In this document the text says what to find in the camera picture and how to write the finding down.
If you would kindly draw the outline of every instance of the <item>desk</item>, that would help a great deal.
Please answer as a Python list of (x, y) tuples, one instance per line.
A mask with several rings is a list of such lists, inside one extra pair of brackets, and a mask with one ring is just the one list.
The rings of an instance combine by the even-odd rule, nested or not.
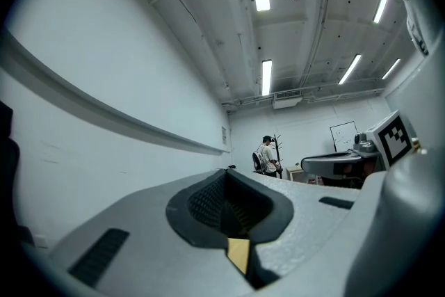
[(291, 181), (303, 182), (305, 180), (305, 172), (301, 169), (301, 166), (289, 166), (286, 167), (286, 170)]
[(289, 166), (286, 167), (287, 172), (289, 173), (289, 178), (291, 181), (307, 183), (309, 179), (309, 174), (302, 170), (301, 166)]

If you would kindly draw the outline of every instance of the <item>concrete ceiling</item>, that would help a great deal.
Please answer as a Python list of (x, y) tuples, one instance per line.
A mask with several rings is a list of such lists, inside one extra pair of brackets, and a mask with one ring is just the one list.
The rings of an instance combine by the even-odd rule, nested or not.
[[(372, 22), (379, 0), (270, 0), (264, 12), (254, 0), (147, 2), (222, 103), (260, 95), (263, 60), (273, 60), (271, 92), (318, 87), (328, 96), (382, 88), (384, 81), (372, 79), (414, 51), (403, 0), (389, 0), (379, 24)], [(357, 53), (362, 59), (348, 81), (329, 86)]]

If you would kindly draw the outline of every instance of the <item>white shirt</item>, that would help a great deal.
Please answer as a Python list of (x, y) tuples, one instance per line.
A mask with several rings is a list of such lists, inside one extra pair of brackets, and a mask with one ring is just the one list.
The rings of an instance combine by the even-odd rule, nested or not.
[(269, 146), (265, 146), (263, 144), (259, 147), (258, 153), (261, 155), (261, 159), (266, 162), (266, 172), (275, 172), (277, 169), (275, 168), (275, 165), (270, 162), (270, 160), (275, 160), (273, 158), (272, 149)]

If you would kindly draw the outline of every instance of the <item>black slot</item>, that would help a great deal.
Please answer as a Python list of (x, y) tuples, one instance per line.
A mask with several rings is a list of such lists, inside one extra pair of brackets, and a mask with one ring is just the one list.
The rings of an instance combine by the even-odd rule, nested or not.
[(68, 271), (77, 280), (94, 287), (129, 236), (120, 229), (109, 229)]
[(340, 200), (339, 198), (333, 198), (333, 197), (320, 198), (319, 202), (342, 209), (351, 209), (354, 205), (354, 202), (350, 200)]

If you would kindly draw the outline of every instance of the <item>gray plastic surface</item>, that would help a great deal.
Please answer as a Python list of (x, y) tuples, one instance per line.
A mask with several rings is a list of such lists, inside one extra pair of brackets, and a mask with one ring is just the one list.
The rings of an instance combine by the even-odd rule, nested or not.
[(253, 291), (224, 250), (192, 247), (165, 217), (174, 194), (214, 173), (122, 198), (65, 237), (51, 258), (67, 270), (108, 228), (115, 227), (130, 235), (97, 283), (97, 291), (107, 296), (240, 296)]
[(343, 296), (350, 268), (375, 216), (385, 175), (377, 172), (366, 179), (353, 208), (311, 259), (255, 296)]
[(336, 152), (334, 154), (306, 157), (301, 161), (301, 168), (312, 175), (331, 179), (343, 179), (343, 174), (334, 174), (334, 165), (354, 164), (362, 160), (362, 157), (353, 151)]
[(95, 289), (90, 288), (86, 284), (73, 278), (66, 273), (57, 264), (54, 263), (47, 255), (41, 253), (38, 249), (27, 243), (22, 244), (22, 249), (26, 256), (39, 269), (39, 272), (51, 281), (57, 292), (67, 297), (105, 297)]
[(269, 179), (255, 173), (243, 174), (282, 193), (293, 203), (293, 219), (280, 238), (256, 247), (262, 267), (279, 276), (286, 275), (313, 257), (350, 212), (320, 203), (319, 200), (322, 197), (333, 197), (355, 202), (360, 193), (350, 188)]
[(444, 156), (444, 149), (424, 150), (400, 160), (388, 172), (379, 214), (348, 278), (347, 297), (381, 296), (434, 234), (445, 212)]
[[(108, 228), (116, 227), (130, 232), (130, 236), (98, 282), (96, 288), (100, 293), (129, 297), (243, 296), (253, 293), (253, 288), (228, 260), (224, 250), (192, 247), (173, 231), (165, 217), (165, 207), (175, 193), (213, 173), (187, 177), (128, 195), (64, 238), (51, 252), (51, 258), (67, 270)], [(284, 276), (259, 293), (272, 291), (270, 296), (276, 296), (270, 288), (282, 283), (286, 286), (288, 276), (297, 272), (300, 275), (300, 270), (306, 266), (314, 268), (310, 266), (317, 259), (321, 259), (327, 268), (324, 292), (332, 286), (339, 290), (371, 224), (383, 175), (371, 175), (364, 188), (357, 191), (240, 173), (283, 193), (295, 209), (293, 220), (278, 240), (256, 247), (261, 265)], [(320, 203), (321, 197), (356, 202), (348, 211)], [(314, 286), (304, 289), (319, 285), (319, 270), (317, 267), (312, 271), (315, 280), (309, 279), (305, 283)], [(289, 286), (284, 288), (280, 290), (282, 295)]]

